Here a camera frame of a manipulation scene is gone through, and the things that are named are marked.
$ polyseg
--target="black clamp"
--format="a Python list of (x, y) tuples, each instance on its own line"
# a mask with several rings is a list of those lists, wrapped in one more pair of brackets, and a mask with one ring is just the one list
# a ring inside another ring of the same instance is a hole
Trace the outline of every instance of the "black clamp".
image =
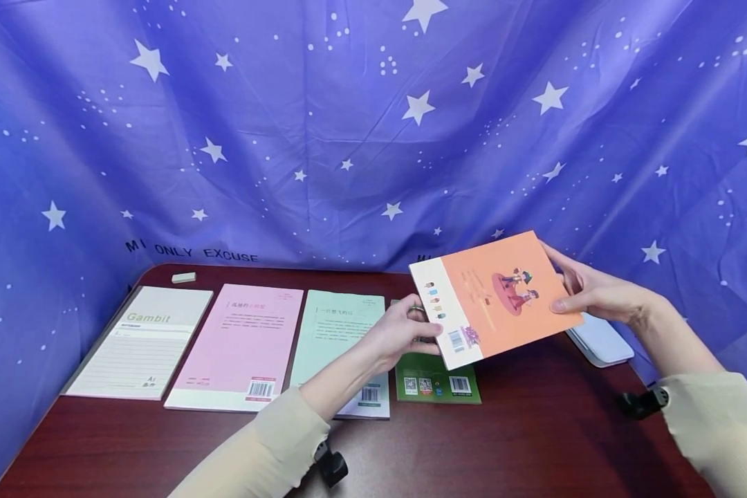
[(643, 420), (669, 403), (670, 395), (662, 387), (655, 387), (644, 394), (623, 393), (615, 399), (620, 411), (632, 420)]
[(349, 468), (346, 466), (346, 460), (340, 452), (332, 453), (328, 441), (323, 441), (315, 451), (315, 462), (321, 471), (321, 478), (327, 488), (335, 486), (343, 477), (349, 475)]

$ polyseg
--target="mint green book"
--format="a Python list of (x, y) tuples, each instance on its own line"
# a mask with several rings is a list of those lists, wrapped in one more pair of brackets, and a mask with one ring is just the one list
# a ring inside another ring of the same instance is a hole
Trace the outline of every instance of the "mint green book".
[(480, 405), (472, 365), (447, 371), (440, 356), (406, 353), (396, 363), (396, 399)]

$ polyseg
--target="beige sleeve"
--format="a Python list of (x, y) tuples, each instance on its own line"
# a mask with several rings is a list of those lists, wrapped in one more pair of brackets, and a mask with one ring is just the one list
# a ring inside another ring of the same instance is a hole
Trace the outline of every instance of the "beige sleeve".
[(740, 373), (670, 376), (670, 434), (719, 498), (747, 498), (747, 381)]
[(299, 486), (328, 433), (299, 388), (290, 388), (213, 450), (169, 498), (284, 497)]

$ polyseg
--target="orange book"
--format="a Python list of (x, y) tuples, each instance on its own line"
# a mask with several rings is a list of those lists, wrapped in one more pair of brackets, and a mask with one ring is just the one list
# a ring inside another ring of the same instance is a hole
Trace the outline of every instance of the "orange book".
[(534, 232), (410, 264), (428, 319), (442, 324), (437, 344), (448, 370), (581, 325), (558, 315), (567, 291)]

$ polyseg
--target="hand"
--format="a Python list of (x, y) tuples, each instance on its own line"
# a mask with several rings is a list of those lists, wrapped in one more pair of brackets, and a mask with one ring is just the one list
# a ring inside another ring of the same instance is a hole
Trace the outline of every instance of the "hand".
[(421, 299), (410, 294), (391, 305), (382, 318), (357, 343), (358, 348), (372, 356), (377, 373), (389, 371), (396, 366), (404, 353), (426, 353), (440, 355), (436, 344), (417, 342), (419, 337), (436, 337), (443, 331), (440, 324), (427, 324), (425, 314), (413, 309), (421, 306)]
[(570, 297), (551, 304), (554, 313), (586, 311), (604, 320), (635, 324), (662, 297), (639, 285), (626, 282), (579, 263), (541, 242), (545, 253), (562, 271)]

